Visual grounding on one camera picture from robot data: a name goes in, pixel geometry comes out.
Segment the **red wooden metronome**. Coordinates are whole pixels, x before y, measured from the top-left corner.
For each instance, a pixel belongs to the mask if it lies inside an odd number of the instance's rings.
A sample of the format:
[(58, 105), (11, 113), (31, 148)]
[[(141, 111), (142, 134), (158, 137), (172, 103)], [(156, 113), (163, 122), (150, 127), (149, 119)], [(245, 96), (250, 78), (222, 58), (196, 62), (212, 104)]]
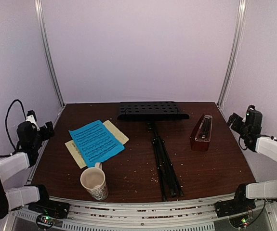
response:
[(211, 142), (212, 121), (213, 117), (211, 115), (202, 114), (190, 135), (192, 151), (208, 151)]

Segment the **black music stand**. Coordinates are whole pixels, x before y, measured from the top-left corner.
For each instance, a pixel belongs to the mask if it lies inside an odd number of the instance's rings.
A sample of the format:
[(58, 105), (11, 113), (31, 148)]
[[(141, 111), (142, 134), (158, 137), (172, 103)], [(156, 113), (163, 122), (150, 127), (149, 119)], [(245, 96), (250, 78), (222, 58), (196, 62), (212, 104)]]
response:
[(158, 172), (162, 201), (167, 201), (165, 187), (169, 189), (171, 198), (183, 197), (184, 193), (170, 160), (165, 141), (158, 133), (157, 121), (171, 121), (189, 119), (190, 116), (182, 113), (174, 101), (157, 102), (121, 102), (118, 110), (118, 120), (145, 121), (148, 130), (154, 133), (151, 143), (154, 149), (156, 168)]

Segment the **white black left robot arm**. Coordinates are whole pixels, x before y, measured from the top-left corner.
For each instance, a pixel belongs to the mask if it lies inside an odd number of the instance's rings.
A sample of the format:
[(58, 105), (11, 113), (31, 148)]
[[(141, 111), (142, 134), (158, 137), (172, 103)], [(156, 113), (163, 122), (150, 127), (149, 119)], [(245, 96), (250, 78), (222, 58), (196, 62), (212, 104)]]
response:
[(36, 164), (42, 143), (54, 136), (53, 123), (49, 121), (37, 128), (35, 123), (25, 121), (18, 125), (16, 131), (21, 148), (0, 159), (0, 219), (4, 218), (8, 212), (30, 203), (34, 203), (43, 214), (48, 214), (53, 210), (53, 202), (49, 200), (44, 185), (8, 190), (5, 190), (3, 186), (9, 178)]

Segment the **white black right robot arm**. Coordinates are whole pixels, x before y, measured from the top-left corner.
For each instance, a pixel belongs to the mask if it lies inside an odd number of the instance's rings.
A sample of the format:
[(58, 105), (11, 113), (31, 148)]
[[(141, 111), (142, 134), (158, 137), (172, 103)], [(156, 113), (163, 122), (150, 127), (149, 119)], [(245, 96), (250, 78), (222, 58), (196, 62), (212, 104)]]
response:
[[(244, 118), (233, 113), (227, 125), (239, 134), (239, 140), (244, 141), (245, 150), (262, 154), (277, 162), (277, 138), (261, 134), (262, 118), (263, 114), (250, 105)], [(277, 180), (239, 185), (230, 207), (239, 213), (250, 207), (256, 199), (277, 201)]]

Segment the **white ceramic mug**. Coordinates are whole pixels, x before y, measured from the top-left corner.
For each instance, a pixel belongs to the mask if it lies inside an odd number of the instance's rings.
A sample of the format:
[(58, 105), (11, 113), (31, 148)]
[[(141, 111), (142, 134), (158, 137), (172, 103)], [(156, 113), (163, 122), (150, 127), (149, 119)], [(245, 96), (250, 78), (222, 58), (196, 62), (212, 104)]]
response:
[(108, 197), (106, 175), (101, 162), (84, 170), (80, 176), (80, 183), (95, 200), (103, 201)]

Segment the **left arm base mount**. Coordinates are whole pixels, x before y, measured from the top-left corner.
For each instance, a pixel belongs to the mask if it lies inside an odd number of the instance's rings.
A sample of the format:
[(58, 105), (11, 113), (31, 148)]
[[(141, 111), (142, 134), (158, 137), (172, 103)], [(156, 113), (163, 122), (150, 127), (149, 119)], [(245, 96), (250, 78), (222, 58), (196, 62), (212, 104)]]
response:
[(30, 203), (28, 209), (39, 213), (36, 225), (42, 230), (47, 230), (52, 228), (58, 219), (67, 218), (70, 204), (49, 199)]

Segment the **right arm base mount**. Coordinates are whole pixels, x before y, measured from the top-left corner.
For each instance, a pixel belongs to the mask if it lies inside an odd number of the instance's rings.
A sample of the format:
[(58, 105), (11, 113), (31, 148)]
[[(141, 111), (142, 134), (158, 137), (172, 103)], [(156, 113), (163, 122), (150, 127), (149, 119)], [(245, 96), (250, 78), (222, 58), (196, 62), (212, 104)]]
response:
[(253, 209), (256, 208), (254, 200), (245, 199), (238, 201), (231, 199), (218, 201), (214, 204), (215, 212), (218, 218), (229, 217), (229, 223), (237, 229), (248, 227), (253, 215)]

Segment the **right aluminium corner post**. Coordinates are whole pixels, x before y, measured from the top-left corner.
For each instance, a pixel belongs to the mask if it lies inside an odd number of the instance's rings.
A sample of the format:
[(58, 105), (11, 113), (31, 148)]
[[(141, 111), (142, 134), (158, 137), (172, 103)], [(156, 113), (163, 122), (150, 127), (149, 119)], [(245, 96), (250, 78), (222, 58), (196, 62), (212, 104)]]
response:
[(228, 60), (228, 65), (225, 72), (225, 77), (223, 81), (223, 85), (221, 88), (221, 92), (219, 95), (219, 99), (217, 102), (217, 106), (220, 109), (224, 108), (224, 103), (228, 97), (228, 92), (230, 90), (230, 86), (232, 83), (236, 62), (237, 62), (237, 54), (241, 45), (243, 30), (244, 30), (244, 23), (246, 18), (246, 9), (247, 9), (247, 0), (240, 0), (237, 12), (237, 19), (234, 31), (234, 37), (231, 47), (231, 52)]

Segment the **aluminium corner post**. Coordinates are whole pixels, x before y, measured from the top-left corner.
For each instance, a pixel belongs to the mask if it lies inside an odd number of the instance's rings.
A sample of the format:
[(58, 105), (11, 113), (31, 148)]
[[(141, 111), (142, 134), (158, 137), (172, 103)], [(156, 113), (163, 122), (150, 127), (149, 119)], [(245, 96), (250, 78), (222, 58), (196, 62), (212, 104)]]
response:
[(230, 86), (232, 83), (236, 62), (237, 62), (237, 54), (241, 45), (243, 30), (244, 30), (244, 23), (246, 18), (246, 9), (247, 9), (247, 0), (240, 0), (237, 12), (237, 19), (234, 31), (234, 37), (231, 47), (231, 52), (228, 60), (228, 65), (225, 72), (225, 77), (223, 81), (223, 85), (221, 88), (221, 92), (219, 95), (219, 99), (217, 102), (217, 106), (220, 109), (224, 108), (224, 103), (228, 97), (228, 92), (230, 90)]
[(51, 80), (53, 83), (53, 88), (56, 93), (57, 99), (59, 101), (60, 106), (63, 108), (63, 107), (65, 107), (65, 102), (64, 102), (64, 99), (61, 94), (60, 86), (59, 86), (55, 68), (53, 65), (52, 55), (51, 55), (47, 31), (46, 31), (42, 1), (35, 0), (34, 3), (35, 3), (35, 10), (36, 10), (36, 15), (37, 15), (37, 19), (38, 19), (38, 24), (39, 24), (39, 28), (40, 28), (46, 63), (47, 63), (48, 69), (49, 69), (50, 77), (51, 77)]

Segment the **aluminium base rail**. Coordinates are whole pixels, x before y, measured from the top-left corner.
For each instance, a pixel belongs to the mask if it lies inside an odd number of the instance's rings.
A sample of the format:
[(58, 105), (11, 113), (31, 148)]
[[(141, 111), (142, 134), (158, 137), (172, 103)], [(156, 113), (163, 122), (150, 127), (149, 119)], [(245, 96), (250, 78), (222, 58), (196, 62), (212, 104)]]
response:
[(277, 231), (273, 203), (234, 216), (218, 217), (214, 204), (233, 194), (158, 203), (107, 203), (53, 197), (69, 203), (68, 216), (53, 222), (52, 231), (238, 231), (237, 218), (249, 217), (246, 231)]

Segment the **left aluminium corner post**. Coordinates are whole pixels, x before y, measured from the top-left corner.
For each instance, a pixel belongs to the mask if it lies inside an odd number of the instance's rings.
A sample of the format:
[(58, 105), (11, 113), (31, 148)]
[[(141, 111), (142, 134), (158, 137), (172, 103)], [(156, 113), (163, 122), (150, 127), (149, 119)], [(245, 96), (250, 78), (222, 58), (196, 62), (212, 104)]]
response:
[(35, 3), (35, 10), (36, 10), (36, 15), (37, 15), (37, 19), (38, 19), (38, 24), (39, 24), (39, 28), (40, 28), (46, 63), (47, 63), (48, 69), (49, 69), (50, 77), (51, 77), (51, 80), (53, 83), (53, 88), (56, 93), (57, 99), (59, 101), (60, 106), (63, 108), (63, 107), (65, 107), (65, 102), (64, 102), (64, 99), (61, 94), (60, 86), (59, 86), (55, 68), (53, 65), (52, 55), (51, 55), (47, 31), (46, 31), (42, 1), (35, 0), (34, 3)]

